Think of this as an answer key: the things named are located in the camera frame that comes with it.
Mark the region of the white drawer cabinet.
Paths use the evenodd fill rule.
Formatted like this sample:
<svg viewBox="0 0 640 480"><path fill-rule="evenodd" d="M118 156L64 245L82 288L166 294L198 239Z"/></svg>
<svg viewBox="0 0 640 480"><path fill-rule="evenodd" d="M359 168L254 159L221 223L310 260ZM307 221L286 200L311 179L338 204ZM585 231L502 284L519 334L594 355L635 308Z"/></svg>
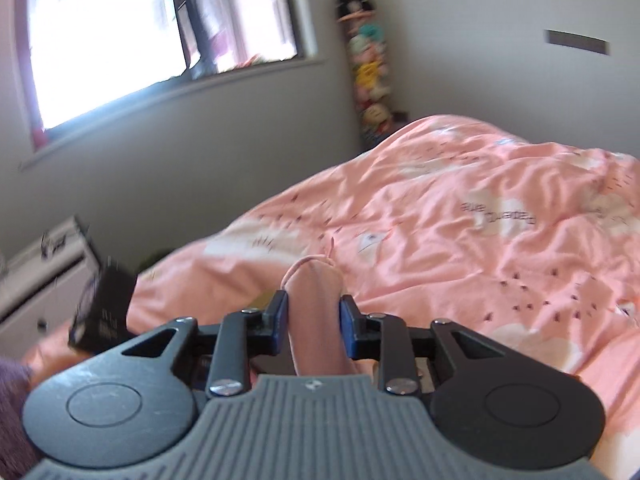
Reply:
<svg viewBox="0 0 640 480"><path fill-rule="evenodd" d="M1 355L21 359L44 336L68 321L80 297L98 269L87 260L78 260L47 278L26 295L17 307L1 315Z"/></svg>

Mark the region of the bright window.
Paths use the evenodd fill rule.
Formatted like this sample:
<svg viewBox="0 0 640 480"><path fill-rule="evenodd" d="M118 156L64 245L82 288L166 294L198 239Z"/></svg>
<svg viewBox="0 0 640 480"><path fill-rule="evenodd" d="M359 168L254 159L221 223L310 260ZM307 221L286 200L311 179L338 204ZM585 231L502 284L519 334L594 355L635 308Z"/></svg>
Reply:
<svg viewBox="0 0 640 480"><path fill-rule="evenodd" d="M307 0L14 0L32 146L191 81L317 53Z"/></svg>

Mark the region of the light pink pouch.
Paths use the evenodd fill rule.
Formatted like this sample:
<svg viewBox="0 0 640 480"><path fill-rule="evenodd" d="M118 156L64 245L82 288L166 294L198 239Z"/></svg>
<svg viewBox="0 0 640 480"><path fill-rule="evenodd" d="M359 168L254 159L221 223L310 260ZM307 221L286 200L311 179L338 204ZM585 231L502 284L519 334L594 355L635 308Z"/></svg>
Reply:
<svg viewBox="0 0 640 480"><path fill-rule="evenodd" d="M284 274L288 294L288 342L299 376L356 375L341 335L340 302L344 276L332 258L334 243L306 255Z"/></svg>

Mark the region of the black photo card box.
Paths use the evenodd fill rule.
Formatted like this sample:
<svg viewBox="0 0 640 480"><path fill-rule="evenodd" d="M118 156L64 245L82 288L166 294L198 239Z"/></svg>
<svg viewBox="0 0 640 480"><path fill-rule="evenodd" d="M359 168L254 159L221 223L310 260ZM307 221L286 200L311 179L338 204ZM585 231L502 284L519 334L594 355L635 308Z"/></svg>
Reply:
<svg viewBox="0 0 640 480"><path fill-rule="evenodd" d="M87 284L68 332L68 345L98 354L131 339L127 315L137 277L112 259Z"/></svg>

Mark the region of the grey wall vent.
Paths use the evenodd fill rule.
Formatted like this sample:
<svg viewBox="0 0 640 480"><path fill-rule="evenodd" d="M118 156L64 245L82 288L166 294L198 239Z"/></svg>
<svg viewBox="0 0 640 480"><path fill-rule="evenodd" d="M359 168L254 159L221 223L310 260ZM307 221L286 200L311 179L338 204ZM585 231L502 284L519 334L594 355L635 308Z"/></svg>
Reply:
<svg viewBox="0 0 640 480"><path fill-rule="evenodd" d="M575 50L582 50L600 55L610 54L610 44L603 39L563 32L562 30L546 29L544 38L547 44L552 46L566 47Z"/></svg>

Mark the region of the hanging plush toy column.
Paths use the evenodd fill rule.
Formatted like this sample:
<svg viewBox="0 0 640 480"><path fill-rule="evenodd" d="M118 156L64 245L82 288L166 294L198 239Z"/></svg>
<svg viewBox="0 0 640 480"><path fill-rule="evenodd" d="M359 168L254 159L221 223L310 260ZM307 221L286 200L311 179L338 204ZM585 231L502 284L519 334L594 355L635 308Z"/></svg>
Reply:
<svg viewBox="0 0 640 480"><path fill-rule="evenodd" d="M362 143L374 148L392 128L388 106L390 69L386 62L386 40L373 0L334 0L337 24L345 39L356 112Z"/></svg>

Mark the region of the pink patterned duvet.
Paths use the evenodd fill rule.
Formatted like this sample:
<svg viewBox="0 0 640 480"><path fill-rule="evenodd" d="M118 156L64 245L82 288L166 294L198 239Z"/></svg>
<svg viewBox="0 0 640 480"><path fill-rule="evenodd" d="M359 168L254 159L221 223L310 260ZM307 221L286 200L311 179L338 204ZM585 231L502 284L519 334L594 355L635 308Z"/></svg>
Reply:
<svg viewBox="0 0 640 480"><path fill-rule="evenodd" d="M210 398L224 317L329 242L360 312L405 321L419 392L373 360L299 376L286 338ZM639 163L424 118L138 275L127 327L40 363L30 478L634 479Z"/></svg>

